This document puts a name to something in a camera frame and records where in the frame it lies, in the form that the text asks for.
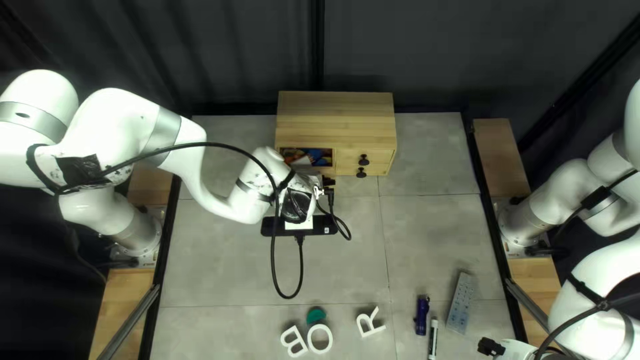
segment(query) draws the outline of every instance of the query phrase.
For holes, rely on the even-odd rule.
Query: wooden box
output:
[[[393,95],[281,91],[275,147],[331,149],[332,165],[313,168],[324,175],[353,176],[359,168],[387,175],[396,155]],[[363,159],[369,164],[358,164]]]

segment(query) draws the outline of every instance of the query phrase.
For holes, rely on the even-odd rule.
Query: gray remote control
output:
[[[471,298],[473,297],[474,279],[466,272],[461,272],[458,278],[456,293],[453,295],[449,317],[447,318],[447,329],[464,335],[469,323],[469,309]]]

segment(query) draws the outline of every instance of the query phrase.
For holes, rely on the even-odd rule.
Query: silver joint ring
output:
[[[147,154],[152,151],[162,149],[163,147],[175,145],[175,139],[178,138],[178,132],[180,132],[180,126],[182,125],[182,119],[180,115],[160,107],[158,111],[158,117],[156,118],[156,125],[154,126],[151,136],[142,149],[142,154]],[[151,156],[145,159],[147,162],[160,166],[166,157],[169,156],[169,152]]]
[[[54,143],[59,143],[67,132],[67,126],[57,117],[21,102],[0,102],[0,122],[11,122],[28,127],[48,137]]]

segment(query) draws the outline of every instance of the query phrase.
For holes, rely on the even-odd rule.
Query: black knob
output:
[[[363,177],[367,177],[367,173],[364,172],[364,167],[358,168],[358,173],[356,174],[356,177],[359,177],[360,179]]]
[[[360,155],[360,161],[358,161],[358,165],[366,166],[368,164],[369,164],[369,160],[367,160],[367,155],[366,154]]]

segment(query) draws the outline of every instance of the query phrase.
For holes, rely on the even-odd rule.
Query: gray floor tile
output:
[[[329,352],[307,352],[301,359],[391,360],[396,358],[394,328],[389,304],[377,304],[376,319],[387,326],[382,332],[361,338],[355,318],[375,304],[323,305],[326,324],[333,334]],[[296,323],[307,338],[306,316],[310,306],[164,307],[151,353],[153,360],[263,360],[290,359],[280,335]]]
[[[337,176],[335,196],[378,196],[378,176],[367,176],[363,179],[355,176]]]
[[[206,212],[193,200],[180,200],[162,305],[389,301],[379,198],[337,197],[335,213],[351,228],[353,239],[307,237],[302,290],[294,300],[284,300],[273,289],[270,240],[260,235],[260,224],[239,224]],[[295,289],[298,269],[298,246],[292,238],[279,238],[276,271],[283,292]]]
[[[275,144],[275,115],[195,116],[193,121],[207,131],[207,141],[221,142],[253,152]],[[228,196],[247,159],[226,149],[207,148],[202,161],[202,180],[213,193]],[[180,199],[193,199],[182,184]]]
[[[459,113],[396,114],[397,153],[380,195],[479,193]]]
[[[393,319],[396,330],[398,360],[426,359],[429,338],[415,334],[415,297],[394,299]],[[477,343],[483,337],[501,340],[513,338],[513,328],[505,300],[476,300],[471,305],[466,334],[460,335],[446,329],[449,301],[432,301],[430,316],[439,321],[438,360],[486,360],[476,352]]]
[[[449,300],[460,270],[478,299],[504,299],[478,195],[380,198],[392,299],[426,293]]]

